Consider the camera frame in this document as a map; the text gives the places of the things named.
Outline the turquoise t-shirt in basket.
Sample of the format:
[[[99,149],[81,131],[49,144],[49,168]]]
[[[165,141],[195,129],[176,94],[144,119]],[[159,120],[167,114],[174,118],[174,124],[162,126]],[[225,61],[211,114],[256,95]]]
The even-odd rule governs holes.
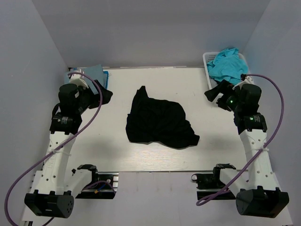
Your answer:
[[[226,80],[233,85],[241,81],[241,74],[248,73],[245,60],[239,57],[238,48],[226,48],[207,64],[209,77],[216,82]]]

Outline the white plastic basket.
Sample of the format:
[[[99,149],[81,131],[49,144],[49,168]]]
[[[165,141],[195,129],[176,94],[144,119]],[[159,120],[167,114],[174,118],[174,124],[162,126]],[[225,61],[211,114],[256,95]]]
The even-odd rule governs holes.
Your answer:
[[[226,80],[233,85],[241,82],[241,75],[249,73],[249,67],[238,48],[226,48],[220,52],[203,54],[204,67],[210,89]]]

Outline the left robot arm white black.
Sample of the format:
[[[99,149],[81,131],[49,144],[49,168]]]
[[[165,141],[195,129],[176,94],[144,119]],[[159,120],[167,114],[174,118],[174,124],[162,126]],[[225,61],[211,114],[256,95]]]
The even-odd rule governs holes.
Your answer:
[[[74,199],[85,187],[99,184],[97,167],[80,165],[65,181],[66,167],[71,148],[82,123],[81,115],[87,109],[97,108],[100,103],[110,102],[113,93],[104,87],[94,94],[86,85],[64,84],[59,88],[59,103],[53,109],[50,126],[48,157],[32,193],[27,193],[25,205],[36,215],[68,218],[73,210]]]

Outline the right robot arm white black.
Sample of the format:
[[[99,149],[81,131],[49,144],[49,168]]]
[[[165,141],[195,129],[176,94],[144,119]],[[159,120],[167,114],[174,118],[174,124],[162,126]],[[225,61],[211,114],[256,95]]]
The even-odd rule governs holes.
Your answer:
[[[214,198],[233,194],[240,215],[275,218],[289,203],[287,192],[277,185],[267,145],[267,124],[258,112],[261,88],[251,83],[235,86],[223,80],[205,92],[208,101],[216,100],[217,106],[234,113],[234,123],[243,143],[246,165],[237,171],[231,164],[217,164],[212,181],[220,191],[200,198],[202,206]]]

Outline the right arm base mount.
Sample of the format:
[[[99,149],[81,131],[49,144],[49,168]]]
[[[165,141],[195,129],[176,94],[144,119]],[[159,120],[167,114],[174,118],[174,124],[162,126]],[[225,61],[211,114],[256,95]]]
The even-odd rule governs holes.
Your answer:
[[[220,181],[220,171],[221,169],[232,169],[236,168],[227,163],[227,164],[216,164],[212,172],[207,173],[195,173],[191,176],[193,183],[197,184],[197,199],[198,201],[201,198],[204,198],[208,195],[212,195],[222,189],[225,184]]]

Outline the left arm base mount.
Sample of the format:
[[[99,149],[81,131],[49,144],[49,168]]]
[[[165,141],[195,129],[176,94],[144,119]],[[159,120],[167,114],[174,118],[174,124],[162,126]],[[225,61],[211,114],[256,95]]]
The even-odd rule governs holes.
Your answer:
[[[65,182],[63,194],[75,199],[113,199],[118,188],[117,172],[99,172],[92,164],[84,164],[72,170]]]

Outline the folded light blue t-shirt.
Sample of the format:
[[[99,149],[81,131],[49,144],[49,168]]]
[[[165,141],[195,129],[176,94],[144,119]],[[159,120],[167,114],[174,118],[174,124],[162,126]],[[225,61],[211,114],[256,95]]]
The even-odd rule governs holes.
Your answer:
[[[85,75],[89,76],[93,80],[98,80],[100,84],[102,84],[105,88],[107,88],[107,74],[103,72],[103,67],[101,64],[91,66],[91,67],[85,67],[81,68],[81,72]],[[92,92],[94,94],[98,94],[97,88],[94,86],[93,82],[86,77],[84,78],[88,86],[91,88]]]

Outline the black t-shirt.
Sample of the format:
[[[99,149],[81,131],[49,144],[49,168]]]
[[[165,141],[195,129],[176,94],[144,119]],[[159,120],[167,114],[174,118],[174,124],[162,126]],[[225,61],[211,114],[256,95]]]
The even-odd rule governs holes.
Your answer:
[[[132,143],[159,142],[174,149],[197,146],[200,139],[178,102],[148,97],[145,86],[133,98],[126,134]]]

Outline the folded bright blue t-shirt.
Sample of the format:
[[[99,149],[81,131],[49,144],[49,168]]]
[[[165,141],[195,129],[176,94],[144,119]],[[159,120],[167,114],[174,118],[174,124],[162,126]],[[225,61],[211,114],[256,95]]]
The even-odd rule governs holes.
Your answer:
[[[65,83],[69,82],[69,78],[67,76],[68,73],[73,72],[73,71],[77,71],[77,72],[81,72],[84,73],[88,76],[90,76],[91,78],[93,78],[94,80],[98,80],[99,83],[104,87],[104,88],[108,88],[108,81],[109,81],[109,72],[104,70],[102,65],[96,65],[96,66],[91,66],[91,67],[71,67],[69,68],[69,71],[66,73],[65,76]]]

